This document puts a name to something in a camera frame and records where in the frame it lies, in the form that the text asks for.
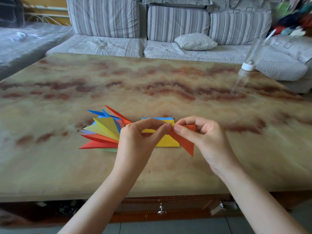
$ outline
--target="person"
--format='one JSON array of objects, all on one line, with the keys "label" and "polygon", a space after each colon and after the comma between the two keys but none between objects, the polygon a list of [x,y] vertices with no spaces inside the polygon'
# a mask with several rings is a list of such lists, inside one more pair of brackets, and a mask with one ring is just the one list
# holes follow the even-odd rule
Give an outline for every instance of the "person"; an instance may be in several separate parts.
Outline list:
[{"label": "person", "polygon": [[[183,126],[191,124],[196,125],[197,132]],[[171,124],[153,118],[124,127],[111,174],[59,234],[102,233],[143,171],[155,146],[171,128]],[[144,129],[156,132],[145,134],[142,133]],[[198,146],[212,171],[230,190],[256,234],[308,233],[246,172],[217,122],[192,116],[179,120],[173,129]]]}]

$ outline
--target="yellow paper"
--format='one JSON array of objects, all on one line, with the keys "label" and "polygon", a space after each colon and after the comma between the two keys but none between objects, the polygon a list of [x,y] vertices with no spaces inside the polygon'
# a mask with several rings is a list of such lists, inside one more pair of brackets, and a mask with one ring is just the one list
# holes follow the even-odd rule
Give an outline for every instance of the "yellow paper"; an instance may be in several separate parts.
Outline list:
[{"label": "yellow paper", "polygon": [[[172,126],[174,126],[174,120],[163,120],[167,123],[171,123]],[[143,132],[149,132],[154,133],[155,130],[151,129],[145,129]],[[180,144],[174,140],[170,135],[165,135],[159,143],[156,145],[156,147],[180,147]]]},{"label": "yellow paper", "polygon": [[108,133],[119,138],[120,134],[112,117],[93,118]]},{"label": "yellow paper", "polygon": [[102,126],[100,126],[98,123],[97,124],[94,124],[94,125],[91,125],[91,126],[88,126],[86,128],[84,128],[85,130],[89,130],[89,131],[92,131],[94,133],[97,133],[97,134],[100,134],[100,135],[103,135],[103,136],[106,136],[108,138],[111,138],[111,139],[114,139],[114,140],[117,140],[119,141],[119,138],[116,137],[115,135],[112,135],[111,133],[109,133],[107,130],[105,130]]}]

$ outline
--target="orange paper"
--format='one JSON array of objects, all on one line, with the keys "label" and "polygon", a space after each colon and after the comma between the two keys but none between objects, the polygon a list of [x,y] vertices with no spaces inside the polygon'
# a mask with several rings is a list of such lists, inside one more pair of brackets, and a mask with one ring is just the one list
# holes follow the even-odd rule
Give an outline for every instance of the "orange paper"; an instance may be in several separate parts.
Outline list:
[{"label": "orange paper", "polygon": [[80,147],[80,149],[102,149],[102,148],[118,148],[118,144],[110,141],[106,142],[90,141],[86,143],[84,146]]},{"label": "orange paper", "polygon": [[[196,125],[185,125],[189,130],[195,131]],[[176,140],[192,157],[194,156],[194,144],[189,140],[179,136],[171,129],[168,133],[174,140]]]},{"label": "orange paper", "polygon": [[113,142],[113,143],[119,143],[119,141],[116,141],[114,139],[108,138],[106,136],[103,135],[99,135],[99,134],[85,134],[82,135],[83,137],[96,141],[96,142],[105,142],[105,141],[109,141],[109,142]]},{"label": "orange paper", "polygon": [[126,118],[123,115],[121,115],[120,113],[116,112],[114,109],[110,108],[109,106],[106,106],[106,107],[108,110],[110,110],[114,114],[114,116],[121,118],[121,121],[123,122],[124,125],[128,125],[131,123],[131,121],[128,118]]}]

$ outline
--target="black bag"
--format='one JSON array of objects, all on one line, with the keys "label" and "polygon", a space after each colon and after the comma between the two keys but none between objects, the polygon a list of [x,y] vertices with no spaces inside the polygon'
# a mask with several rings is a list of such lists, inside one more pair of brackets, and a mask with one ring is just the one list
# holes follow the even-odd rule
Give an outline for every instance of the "black bag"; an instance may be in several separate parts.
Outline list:
[{"label": "black bag", "polygon": [[24,24],[23,3],[20,0],[0,0],[0,27],[20,28]]}]

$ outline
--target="grout line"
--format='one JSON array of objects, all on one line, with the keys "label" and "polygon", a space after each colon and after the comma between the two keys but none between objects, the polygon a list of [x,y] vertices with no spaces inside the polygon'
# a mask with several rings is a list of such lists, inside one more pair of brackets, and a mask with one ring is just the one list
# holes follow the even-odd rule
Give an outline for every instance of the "grout line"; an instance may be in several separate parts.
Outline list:
[{"label": "grout line", "polygon": [[227,220],[227,223],[228,223],[228,226],[229,226],[229,229],[230,229],[231,234],[233,234],[228,220]]}]

